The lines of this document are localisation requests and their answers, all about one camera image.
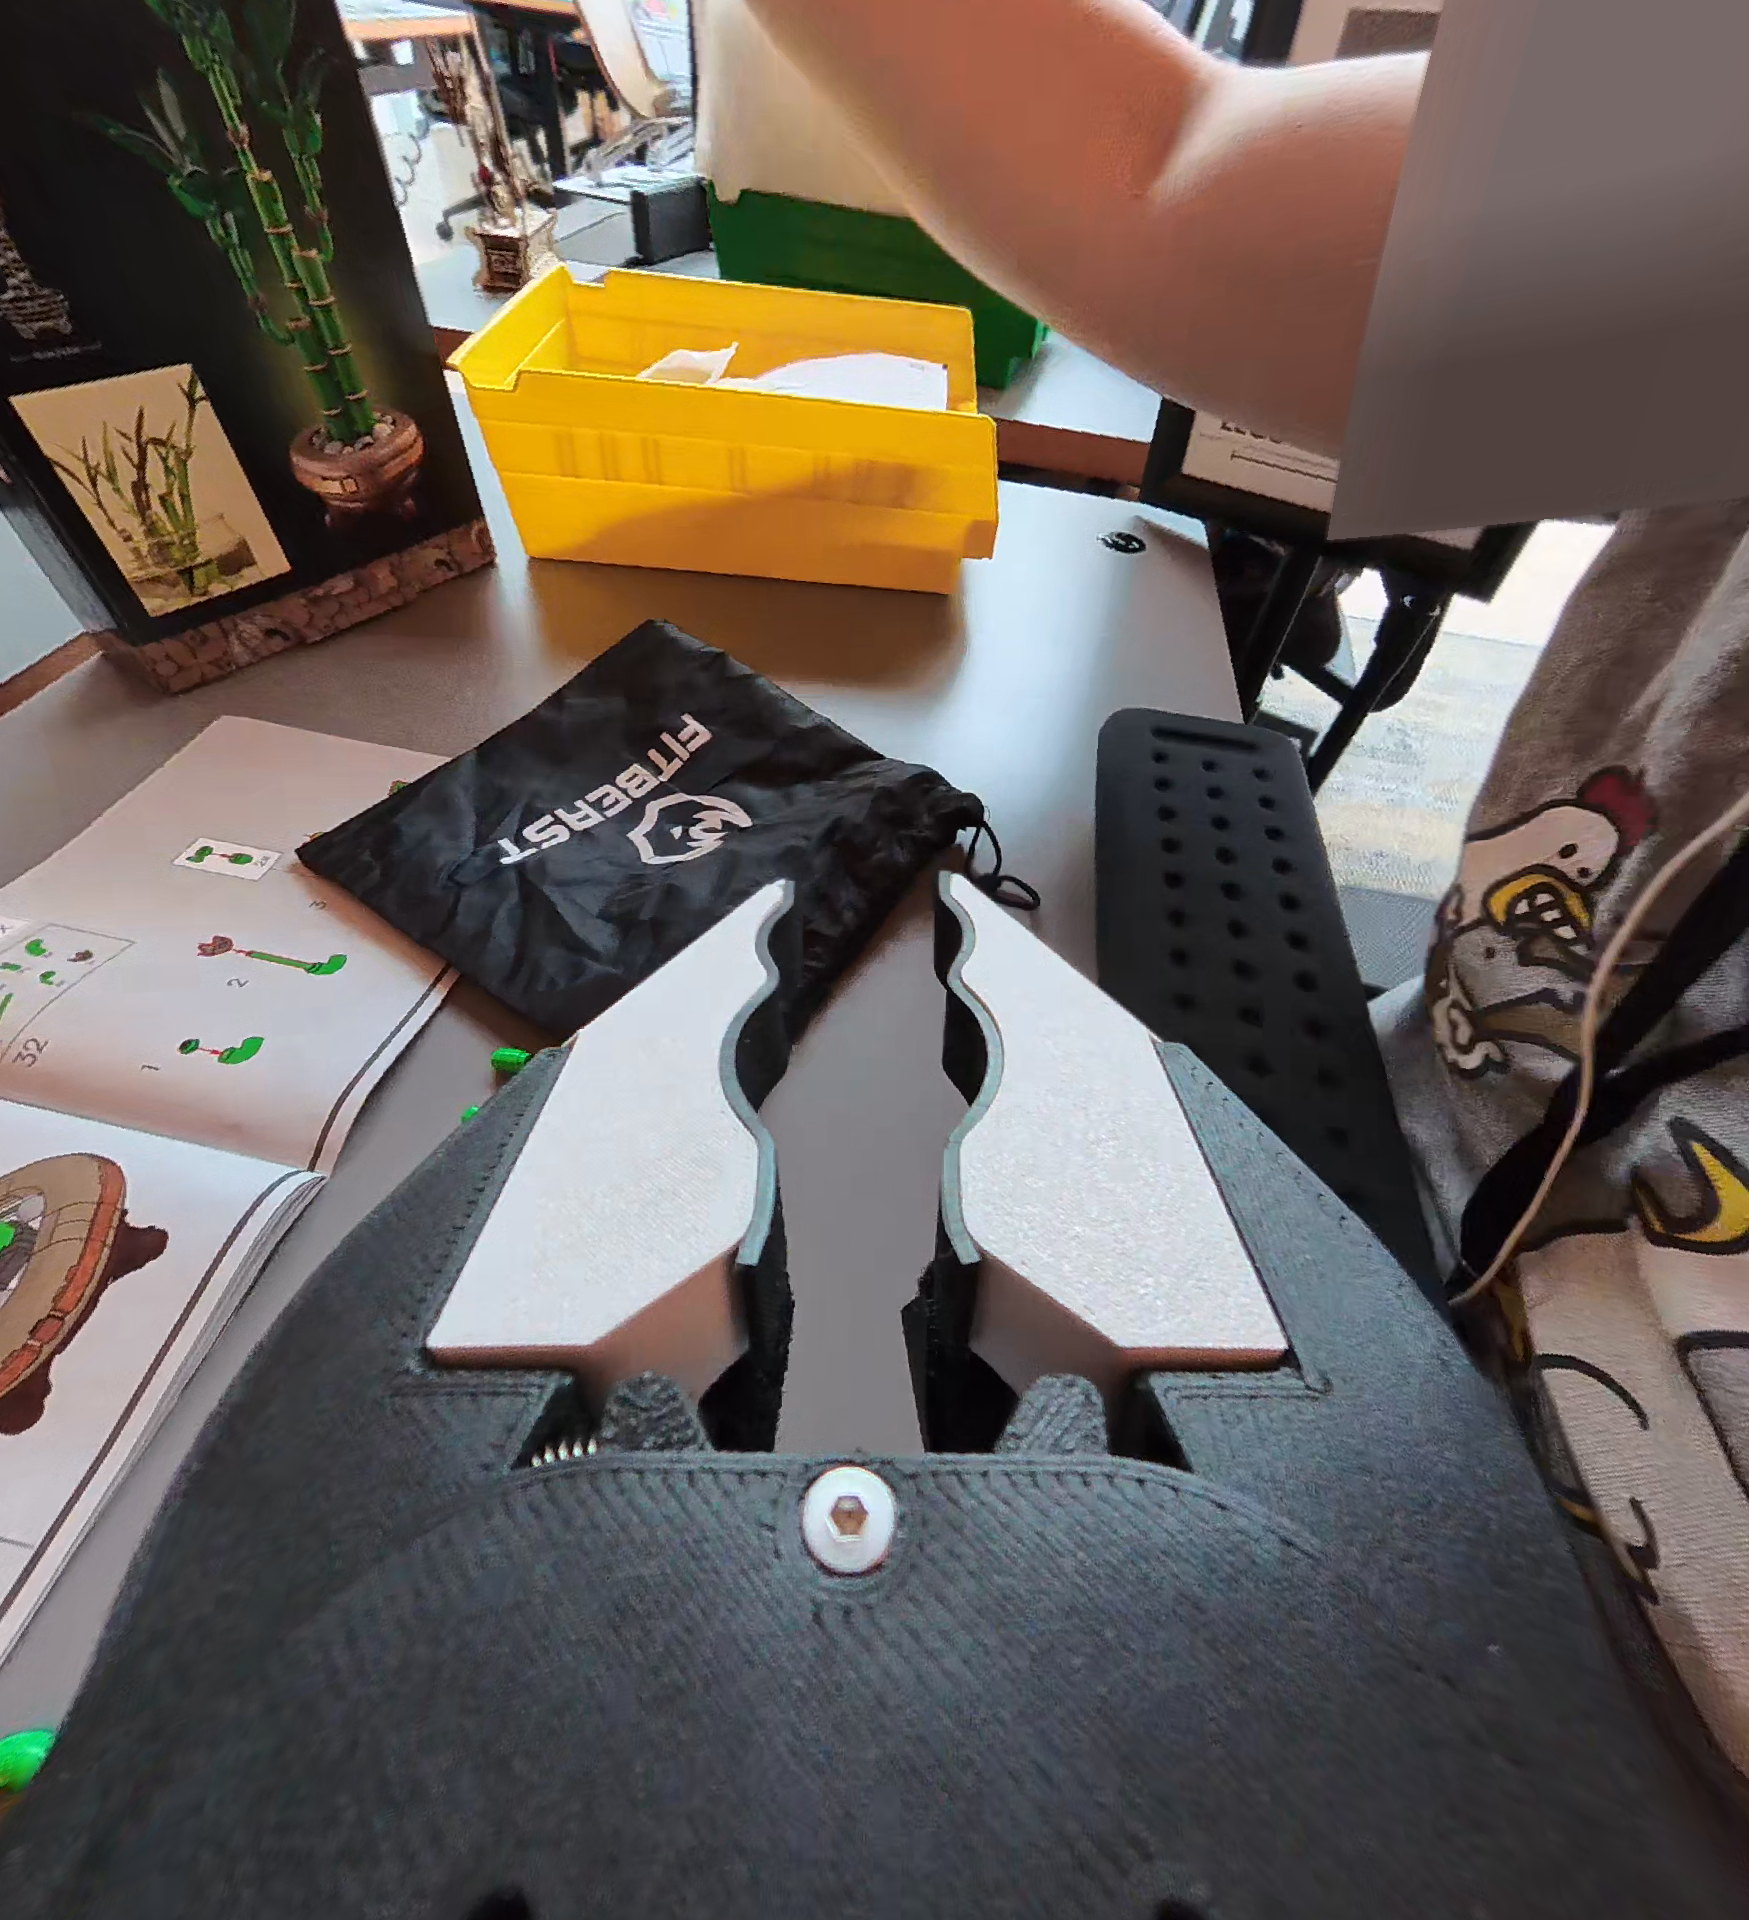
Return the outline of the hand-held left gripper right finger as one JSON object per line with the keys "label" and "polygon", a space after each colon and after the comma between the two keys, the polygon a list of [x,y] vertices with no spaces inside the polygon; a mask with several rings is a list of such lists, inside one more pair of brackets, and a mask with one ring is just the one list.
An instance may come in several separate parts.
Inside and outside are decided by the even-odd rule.
{"label": "hand-held left gripper right finger", "polygon": [[1291,1338],[1167,1045],[961,874],[939,876],[941,1067],[963,1098],[911,1303],[932,1453],[987,1453],[1078,1377],[1107,1413],[1157,1372],[1272,1372]]}

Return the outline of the yellow plastic bin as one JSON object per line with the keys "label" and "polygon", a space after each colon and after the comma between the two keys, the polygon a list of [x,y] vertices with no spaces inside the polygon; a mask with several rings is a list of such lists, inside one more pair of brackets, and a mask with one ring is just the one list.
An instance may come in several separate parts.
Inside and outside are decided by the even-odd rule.
{"label": "yellow plastic bin", "polygon": [[[936,409],[762,387],[888,353]],[[557,268],[445,358],[534,558],[947,594],[1000,535],[963,307]]]}

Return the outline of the black framed sign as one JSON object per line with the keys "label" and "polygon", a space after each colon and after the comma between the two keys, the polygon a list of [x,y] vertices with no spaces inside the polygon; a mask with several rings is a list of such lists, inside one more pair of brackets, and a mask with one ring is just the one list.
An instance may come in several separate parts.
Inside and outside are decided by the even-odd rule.
{"label": "black framed sign", "polygon": [[1268,433],[1164,398],[1148,443],[1140,498],[1180,501],[1201,514],[1286,514],[1327,521],[1335,503],[1339,463]]}

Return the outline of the open instruction booklet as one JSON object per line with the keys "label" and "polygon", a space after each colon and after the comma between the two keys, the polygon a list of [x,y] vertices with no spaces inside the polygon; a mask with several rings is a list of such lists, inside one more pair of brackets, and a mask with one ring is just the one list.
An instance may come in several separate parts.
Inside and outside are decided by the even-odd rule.
{"label": "open instruction booklet", "polygon": [[0,1666],[453,982],[297,857],[437,765],[226,715],[0,886]]}

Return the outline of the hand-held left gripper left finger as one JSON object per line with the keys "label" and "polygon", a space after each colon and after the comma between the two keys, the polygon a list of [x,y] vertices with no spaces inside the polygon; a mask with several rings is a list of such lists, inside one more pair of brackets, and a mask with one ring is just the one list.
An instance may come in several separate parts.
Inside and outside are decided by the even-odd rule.
{"label": "hand-held left gripper left finger", "polygon": [[777,879],[528,1070],[519,1143],[425,1338],[435,1365],[563,1372],[592,1409],[660,1375],[719,1449],[772,1450],[792,1288],[759,1109],[795,969]]}

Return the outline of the green plastic bin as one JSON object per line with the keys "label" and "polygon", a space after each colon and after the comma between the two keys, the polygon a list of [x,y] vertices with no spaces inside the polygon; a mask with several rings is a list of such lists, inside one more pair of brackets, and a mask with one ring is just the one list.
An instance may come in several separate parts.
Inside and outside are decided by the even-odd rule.
{"label": "green plastic bin", "polygon": [[974,324],[977,386],[1007,390],[1049,327],[1006,301],[915,222],[826,202],[705,188],[722,278],[858,298],[963,307]]}

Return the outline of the carved wooden model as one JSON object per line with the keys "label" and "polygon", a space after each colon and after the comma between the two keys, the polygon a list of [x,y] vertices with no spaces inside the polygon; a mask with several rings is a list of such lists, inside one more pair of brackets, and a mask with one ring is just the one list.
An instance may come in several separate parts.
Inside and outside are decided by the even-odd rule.
{"label": "carved wooden model", "polygon": [[529,191],[476,12],[453,36],[429,41],[434,93],[471,158],[476,288],[514,297],[554,263],[554,213]]}

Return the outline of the pile of white paper bags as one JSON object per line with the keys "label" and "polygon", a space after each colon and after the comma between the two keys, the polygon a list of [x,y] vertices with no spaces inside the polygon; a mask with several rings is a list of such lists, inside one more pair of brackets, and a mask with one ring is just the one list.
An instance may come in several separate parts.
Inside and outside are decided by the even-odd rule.
{"label": "pile of white paper bags", "polygon": [[736,371],[739,345],[672,348],[638,373],[648,386],[818,400],[921,413],[952,409],[952,374],[939,360],[858,351],[807,357],[757,374]]}

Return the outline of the black drawstring pouch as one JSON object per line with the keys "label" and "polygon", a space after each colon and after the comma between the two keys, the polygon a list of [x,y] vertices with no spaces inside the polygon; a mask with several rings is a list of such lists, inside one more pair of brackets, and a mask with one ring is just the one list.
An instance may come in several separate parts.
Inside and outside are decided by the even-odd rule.
{"label": "black drawstring pouch", "polygon": [[558,1041],[787,880],[774,1006],[798,1040],[965,832],[963,874],[1033,911],[980,796],[647,621],[297,857]]}

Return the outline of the black bamboo-print cardboard box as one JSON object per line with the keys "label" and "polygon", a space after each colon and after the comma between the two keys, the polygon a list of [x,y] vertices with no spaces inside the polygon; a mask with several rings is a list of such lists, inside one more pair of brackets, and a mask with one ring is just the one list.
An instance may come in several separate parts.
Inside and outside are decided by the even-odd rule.
{"label": "black bamboo-print cardboard box", "polygon": [[0,512],[165,694],[493,565],[335,4],[0,3]]}

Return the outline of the person's right forearm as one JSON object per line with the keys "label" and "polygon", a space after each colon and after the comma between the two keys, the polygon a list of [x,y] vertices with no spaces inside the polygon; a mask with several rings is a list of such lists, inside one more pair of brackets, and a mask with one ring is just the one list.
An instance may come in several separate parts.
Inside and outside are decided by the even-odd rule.
{"label": "person's right forearm", "polygon": [[765,3],[955,260],[1157,398],[1342,454],[1428,54],[1222,60],[1133,3]]}

